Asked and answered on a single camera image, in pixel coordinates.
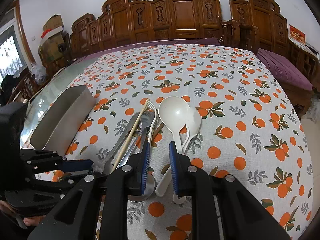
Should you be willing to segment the person's left hand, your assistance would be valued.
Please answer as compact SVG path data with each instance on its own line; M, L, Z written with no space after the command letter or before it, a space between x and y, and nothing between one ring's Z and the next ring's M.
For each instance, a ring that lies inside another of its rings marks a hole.
M39 225L42 220L46 217L46 215L43 216L36 216L36 217L24 217L21 218L14 210L13 208L9 205L9 203L2 201L1 200L1 211L3 213L6 213L7 215L13 217L13 218L17 218L19 224L21 225L21 222L23 222L23 224L25 226L37 226Z

